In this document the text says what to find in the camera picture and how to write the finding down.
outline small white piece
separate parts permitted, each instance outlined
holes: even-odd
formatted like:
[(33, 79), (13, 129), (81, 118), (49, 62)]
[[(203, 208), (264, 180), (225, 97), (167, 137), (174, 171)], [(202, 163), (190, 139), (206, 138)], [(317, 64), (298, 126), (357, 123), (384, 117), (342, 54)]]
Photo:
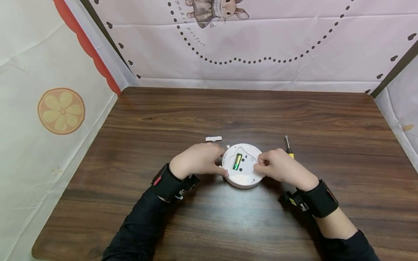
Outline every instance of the small white piece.
[(218, 140), (222, 140), (222, 136), (216, 136), (216, 137), (206, 137), (207, 142), (215, 142)]

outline wooden table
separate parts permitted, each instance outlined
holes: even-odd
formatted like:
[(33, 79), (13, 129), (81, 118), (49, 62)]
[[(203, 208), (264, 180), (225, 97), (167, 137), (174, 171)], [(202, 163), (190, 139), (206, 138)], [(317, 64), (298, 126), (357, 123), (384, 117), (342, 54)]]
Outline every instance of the wooden table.
[[(218, 135), (224, 147), (285, 148), (285, 134), (382, 261), (418, 260), (418, 175), (370, 96), (158, 88), (123, 92), (33, 255), (99, 260), (176, 154)], [(154, 260), (320, 260), (313, 225), (277, 202), (282, 191), (267, 178), (239, 190), (204, 176), (170, 214)]]

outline person's left hand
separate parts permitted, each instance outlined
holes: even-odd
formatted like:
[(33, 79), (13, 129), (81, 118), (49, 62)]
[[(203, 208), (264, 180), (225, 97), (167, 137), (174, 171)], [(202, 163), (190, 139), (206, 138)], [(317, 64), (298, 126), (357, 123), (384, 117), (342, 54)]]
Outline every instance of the person's left hand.
[(215, 165), (225, 150), (215, 143), (200, 143), (191, 146), (170, 162), (170, 171), (183, 180), (191, 174), (219, 174), (228, 177), (228, 172)]

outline black sleeve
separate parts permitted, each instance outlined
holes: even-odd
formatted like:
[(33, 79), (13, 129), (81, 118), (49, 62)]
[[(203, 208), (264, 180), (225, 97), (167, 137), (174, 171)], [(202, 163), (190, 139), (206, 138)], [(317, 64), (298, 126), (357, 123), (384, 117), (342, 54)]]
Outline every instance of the black sleeve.
[(147, 189), (104, 251), (102, 261), (149, 260), (154, 254), (164, 216), (174, 201), (162, 201)]
[(347, 240), (322, 238), (326, 260), (380, 261), (369, 241), (360, 230)]

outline green battery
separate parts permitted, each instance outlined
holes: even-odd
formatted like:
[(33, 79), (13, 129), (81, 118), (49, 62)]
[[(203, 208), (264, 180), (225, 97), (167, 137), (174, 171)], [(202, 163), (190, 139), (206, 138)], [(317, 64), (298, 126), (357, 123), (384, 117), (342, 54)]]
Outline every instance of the green battery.
[(238, 170), (238, 167), (240, 166), (240, 163), (241, 163), (241, 159), (242, 159), (242, 154), (237, 154), (237, 157), (235, 158), (235, 162), (234, 162), (234, 167), (232, 168), (233, 170)]

